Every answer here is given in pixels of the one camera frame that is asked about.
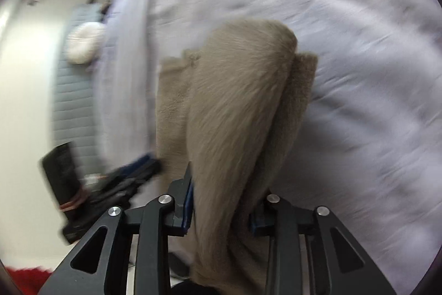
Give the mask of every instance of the silver bolt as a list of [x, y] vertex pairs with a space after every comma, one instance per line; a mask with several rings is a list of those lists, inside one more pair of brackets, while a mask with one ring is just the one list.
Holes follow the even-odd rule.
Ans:
[[267, 201], [271, 202], [273, 204], [276, 204], [277, 202], [279, 202], [281, 199], [279, 198], [279, 196], [277, 196], [276, 194], [269, 194], [267, 195]]
[[158, 198], [158, 201], [161, 203], [161, 204], [167, 204], [168, 202], [171, 202], [172, 201], [172, 197], [170, 196], [170, 195], [162, 195], [162, 196], [160, 196], [159, 198]]
[[118, 214], [121, 213], [121, 209], [119, 207], [111, 207], [109, 208], [109, 210], [107, 211], [107, 213], [110, 216], [117, 216]]
[[330, 214], [330, 210], [327, 207], [318, 207], [316, 209], [316, 212], [320, 215], [320, 216], [327, 216]]

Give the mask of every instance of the white bed sheet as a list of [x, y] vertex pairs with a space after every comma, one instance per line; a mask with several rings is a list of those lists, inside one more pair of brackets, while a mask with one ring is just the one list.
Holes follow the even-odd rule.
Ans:
[[[115, 0], [96, 73], [109, 167], [155, 149], [161, 58], [237, 17], [277, 19], [319, 56], [312, 103], [273, 191], [327, 205], [399, 295], [442, 244], [442, 9], [437, 0]], [[154, 187], [138, 205], [156, 195]]]

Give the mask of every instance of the red fluffy object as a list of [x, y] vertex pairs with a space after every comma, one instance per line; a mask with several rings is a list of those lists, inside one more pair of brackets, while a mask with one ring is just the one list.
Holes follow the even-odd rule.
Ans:
[[7, 268], [12, 280], [23, 292], [23, 295], [37, 295], [43, 284], [51, 275], [50, 271], [35, 269], [11, 269]]

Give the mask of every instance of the brown towel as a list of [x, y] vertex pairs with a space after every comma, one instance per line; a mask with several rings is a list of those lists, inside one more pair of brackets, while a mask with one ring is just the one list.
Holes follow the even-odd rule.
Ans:
[[192, 278], [223, 294], [263, 293], [268, 239], [247, 219], [296, 138], [317, 58], [296, 53], [283, 24], [239, 20], [198, 51], [168, 60], [157, 97], [157, 152], [164, 186], [192, 162]]

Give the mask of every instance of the white pouf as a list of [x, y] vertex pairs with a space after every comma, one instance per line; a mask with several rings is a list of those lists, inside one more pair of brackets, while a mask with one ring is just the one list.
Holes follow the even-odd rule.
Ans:
[[66, 58], [72, 64], [90, 63], [101, 46], [106, 26], [87, 22], [74, 28], [66, 40]]

